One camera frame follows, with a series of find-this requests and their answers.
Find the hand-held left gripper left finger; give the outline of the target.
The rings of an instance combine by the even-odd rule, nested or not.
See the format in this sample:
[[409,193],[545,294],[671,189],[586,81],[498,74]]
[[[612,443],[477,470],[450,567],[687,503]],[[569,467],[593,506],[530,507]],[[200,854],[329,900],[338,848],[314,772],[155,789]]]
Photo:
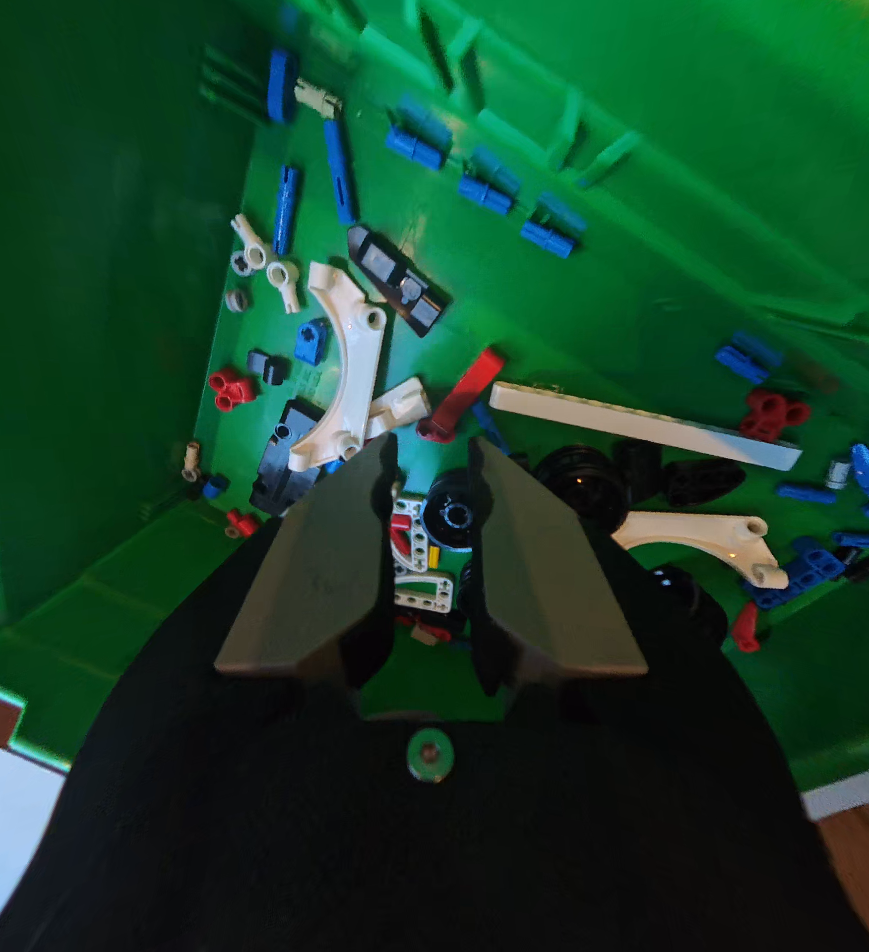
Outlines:
[[362,688],[393,650],[398,440],[371,441],[282,520],[215,660],[237,678]]

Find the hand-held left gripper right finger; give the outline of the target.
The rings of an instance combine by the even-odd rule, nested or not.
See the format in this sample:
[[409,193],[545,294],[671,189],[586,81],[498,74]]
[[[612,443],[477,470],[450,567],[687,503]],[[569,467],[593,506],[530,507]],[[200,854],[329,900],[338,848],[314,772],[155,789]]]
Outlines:
[[574,510],[482,437],[468,442],[467,473],[472,661],[485,694],[643,677],[647,661]]

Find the green plastic bin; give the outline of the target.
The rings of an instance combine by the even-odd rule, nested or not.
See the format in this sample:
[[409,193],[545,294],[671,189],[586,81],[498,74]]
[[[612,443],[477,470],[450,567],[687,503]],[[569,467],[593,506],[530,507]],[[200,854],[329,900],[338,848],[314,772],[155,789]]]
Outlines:
[[[272,240],[291,149],[295,237],[338,227],[320,116],[266,132],[206,89],[212,54],[266,84],[273,49],[339,97],[359,220],[416,253],[483,325],[425,383],[432,406],[490,346],[500,382],[737,427],[739,334],[794,344],[740,292],[869,296],[869,2],[0,2],[0,688],[24,740],[67,760],[158,620],[238,547],[287,400],[322,401],[335,349],[295,362],[298,322],[241,284],[231,227]],[[869,422],[749,468],[699,511],[758,513],[793,541],[867,530],[850,479]]]

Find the black toy wheel rim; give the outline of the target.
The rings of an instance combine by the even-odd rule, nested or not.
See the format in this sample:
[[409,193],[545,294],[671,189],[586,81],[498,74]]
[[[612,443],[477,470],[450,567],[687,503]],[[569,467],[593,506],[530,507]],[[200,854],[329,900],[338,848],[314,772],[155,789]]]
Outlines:
[[629,515],[627,478],[593,446],[562,446],[540,460],[533,475],[579,517],[607,534],[618,531]]
[[727,613],[696,577],[672,563],[658,565],[649,573],[659,587],[684,608],[693,626],[721,650],[729,634]]
[[471,553],[494,500],[488,483],[471,468],[439,473],[421,506],[421,524],[430,541],[452,553]]

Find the black curved toy panel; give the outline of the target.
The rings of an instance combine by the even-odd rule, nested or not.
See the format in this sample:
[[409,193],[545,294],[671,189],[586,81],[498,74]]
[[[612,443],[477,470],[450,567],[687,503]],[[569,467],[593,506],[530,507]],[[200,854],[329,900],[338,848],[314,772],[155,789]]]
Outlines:
[[672,508],[703,506],[731,494],[746,478],[733,460],[675,461],[662,469],[662,494]]

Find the long white toy beam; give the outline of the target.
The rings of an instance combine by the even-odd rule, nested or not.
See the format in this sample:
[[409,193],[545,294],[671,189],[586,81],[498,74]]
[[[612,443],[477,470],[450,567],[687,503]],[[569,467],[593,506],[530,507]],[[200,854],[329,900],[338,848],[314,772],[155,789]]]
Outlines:
[[489,404],[497,411],[779,472],[792,470],[802,455],[793,444],[765,443],[721,427],[536,387],[495,382]]

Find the red angled toy beam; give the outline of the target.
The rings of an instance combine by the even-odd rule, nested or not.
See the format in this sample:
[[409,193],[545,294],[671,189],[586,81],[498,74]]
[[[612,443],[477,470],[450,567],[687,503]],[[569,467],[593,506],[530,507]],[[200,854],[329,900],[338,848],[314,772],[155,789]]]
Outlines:
[[494,382],[505,363],[505,357],[494,348],[488,347],[482,351],[434,413],[416,423],[416,435],[430,443],[452,443],[461,418]]

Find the black stickered toy panel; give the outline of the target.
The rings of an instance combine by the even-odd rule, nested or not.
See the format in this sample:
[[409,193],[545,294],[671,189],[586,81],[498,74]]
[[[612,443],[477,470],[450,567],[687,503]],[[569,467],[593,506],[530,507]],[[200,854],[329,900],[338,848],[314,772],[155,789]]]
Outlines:
[[448,293],[380,232],[355,224],[346,237],[352,262],[416,336],[427,337],[452,303]]

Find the loose small toy bricks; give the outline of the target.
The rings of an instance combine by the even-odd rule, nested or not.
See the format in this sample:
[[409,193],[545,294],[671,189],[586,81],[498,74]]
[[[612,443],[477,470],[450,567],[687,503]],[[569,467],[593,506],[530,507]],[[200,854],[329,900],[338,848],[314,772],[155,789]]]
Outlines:
[[[372,401],[415,376],[423,386],[425,383],[438,384],[438,375],[445,362],[456,362],[474,347],[479,328],[483,325],[484,311],[478,313],[478,320],[467,311],[464,321],[454,315],[446,323],[449,330],[463,334],[460,349],[449,348],[447,331],[439,329],[444,323],[442,316],[428,336],[419,339],[348,254],[346,233],[349,226],[362,224],[380,231],[370,223],[358,220],[342,103],[329,92],[304,82],[298,75],[296,57],[284,51],[273,52],[266,84],[256,83],[250,73],[242,72],[223,56],[212,54],[211,61],[213,69],[210,74],[225,91],[217,93],[216,89],[206,89],[206,96],[223,99],[229,108],[260,125],[266,132],[274,129],[276,124],[292,124],[299,108],[311,109],[320,116],[339,221],[331,235],[330,250],[341,251],[341,242],[346,242],[346,260],[334,256],[324,263],[314,254],[314,238],[304,235],[300,242],[295,237],[299,190],[307,178],[302,153],[298,149],[288,152],[290,160],[280,168],[275,165],[267,167],[268,173],[277,175],[272,185],[278,185],[274,189],[272,240],[259,236],[243,213],[231,221],[239,243],[231,264],[234,272],[240,275],[241,284],[227,291],[230,310],[238,312],[250,305],[248,284],[253,275],[259,274],[261,279],[270,282],[274,293],[281,295],[288,318],[299,324],[295,339],[296,364],[303,369],[318,369],[332,356],[331,350],[336,351],[335,360],[330,365],[335,373],[331,391],[322,401],[313,401],[304,393],[287,400],[282,417],[273,421],[273,432],[254,476],[250,508],[279,518],[311,491],[322,472],[337,470],[347,462],[334,460],[304,472],[293,472],[287,466],[292,444],[307,434],[331,405],[339,375],[339,351],[333,328],[323,307],[308,290],[310,264],[318,262],[345,271],[364,292],[367,301],[380,305],[386,313],[387,323]],[[415,252],[398,242],[393,244],[417,265]],[[869,348],[869,296],[858,291],[855,280],[842,280],[838,285],[829,286],[830,292],[836,290],[845,292],[844,299],[837,306],[833,306],[831,298],[792,300],[740,292],[743,300],[736,301],[736,307],[747,314],[755,313],[760,321],[769,322],[782,343],[794,344],[798,349],[793,354],[790,370],[796,379],[793,387],[785,387],[786,376],[781,373],[779,386],[774,387],[769,382],[770,375],[780,368],[782,356],[773,353],[769,346],[762,347],[739,334],[738,339],[719,349],[715,355],[718,363],[741,376],[750,389],[742,422],[737,427],[724,429],[765,443],[785,442],[783,433],[786,429],[808,423],[814,410],[814,398],[822,394],[818,384],[825,371],[833,376],[843,376],[845,384],[844,390],[838,391],[831,403],[825,405],[832,411],[832,416],[830,422],[821,424],[819,436],[827,442],[828,448],[844,448],[844,437],[859,434],[864,423],[869,422],[869,366],[849,363],[845,354],[836,351],[831,344],[831,337],[836,335],[841,341],[859,341],[859,349]],[[536,465],[550,452],[562,446],[580,444],[602,451],[625,475],[630,488],[630,512],[697,514],[697,508],[708,507],[720,500],[703,506],[672,508],[662,494],[662,469],[666,464],[714,457],[497,411],[489,404],[492,385],[463,415],[457,428],[464,427],[467,415],[472,416],[480,427],[481,436],[533,477]],[[704,421],[699,423],[711,425]],[[416,435],[416,425],[384,435],[392,432],[404,432],[408,436],[410,451],[422,446],[460,446],[457,433],[452,443],[439,445],[420,439]],[[362,448],[373,440],[364,442]],[[405,493],[399,482],[397,476],[390,522],[394,576],[402,572],[435,571],[436,564],[429,551],[433,546],[439,546],[430,541],[420,518],[425,496]],[[765,644],[766,649],[771,650],[774,635],[778,635],[777,657],[785,665],[790,665],[793,660],[813,667],[834,662],[851,672],[860,664],[869,663],[869,531],[836,531],[829,542],[823,545],[822,540],[808,536],[794,541],[794,557],[786,565],[779,564],[789,577],[789,586],[785,590],[757,589],[738,575],[739,591],[745,601],[733,628],[733,640],[738,650],[758,651],[761,647],[761,639],[756,635],[759,613],[778,612],[778,619],[766,625]],[[426,631],[426,639],[431,644],[436,644],[438,639],[451,640],[465,624],[465,618],[472,615],[468,606],[471,569],[472,566],[467,565],[461,572],[460,586],[454,594],[449,614],[406,609],[395,604],[394,613],[403,616],[406,624],[416,620]]]

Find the white toy frame piece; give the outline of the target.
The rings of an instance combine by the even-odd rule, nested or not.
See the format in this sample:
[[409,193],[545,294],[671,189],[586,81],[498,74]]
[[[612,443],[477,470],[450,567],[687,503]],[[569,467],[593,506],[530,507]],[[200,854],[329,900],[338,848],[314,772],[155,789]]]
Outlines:
[[395,605],[447,615],[453,606],[454,577],[440,571],[396,573],[393,592]]

